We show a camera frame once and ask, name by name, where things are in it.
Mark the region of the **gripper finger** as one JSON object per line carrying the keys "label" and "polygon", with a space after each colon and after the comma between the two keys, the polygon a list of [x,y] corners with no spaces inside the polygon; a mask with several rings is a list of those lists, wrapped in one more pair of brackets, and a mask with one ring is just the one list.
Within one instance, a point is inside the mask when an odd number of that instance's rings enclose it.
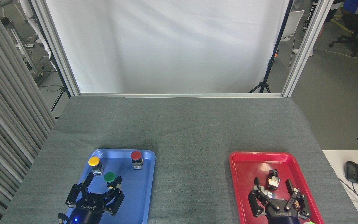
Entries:
{"label": "gripper finger", "polygon": [[269,197],[269,191],[260,185],[258,177],[256,177],[253,182],[253,190],[248,194],[250,209],[254,217],[266,215],[265,209],[270,206],[272,202]]}
{"label": "gripper finger", "polygon": [[298,212],[298,217],[306,220],[310,218],[311,212],[309,209],[307,197],[300,192],[298,188],[292,185],[290,179],[286,180],[286,186],[290,198],[287,200],[285,211],[289,211],[291,207],[295,208]]}
{"label": "gripper finger", "polygon": [[76,206],[78,195],[81,193],[82,197],[88,199],[88,186],[91,184],[94,178],[94,174],[89,172],[86,179],[80,184],[73,184],[71,187],[71,191],[68,194],[66,199],[66,205],[69,208],[74,208]]}
{"label": "gripper finger", "polygon": [[104,181],[108,185],[108,191],[103,194],[104,211],[115,215],[125,198],[121,190],[121,176],[104,176]]}

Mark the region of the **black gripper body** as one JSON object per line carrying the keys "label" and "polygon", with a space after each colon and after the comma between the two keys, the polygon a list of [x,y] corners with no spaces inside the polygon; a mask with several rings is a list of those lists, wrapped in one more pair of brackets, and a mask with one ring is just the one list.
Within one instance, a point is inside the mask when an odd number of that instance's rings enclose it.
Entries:
{"label": "black gripper body", "polygon": [[280,207],[279,211],[273,207],[266,205],[265,212],[269,224],[299,224],[298,212],[295,208],[291,207],[289,211],[285,211],[287,201],[276,200],[277,205]]}
{"label": "black gripper body", "polygon": [[99,224],[104,213],[106,194],[88,194],[88,198],[82,197],[77,202],[72,197],[67,197],[66,205],[73,208],[69,216],[70,224]]}

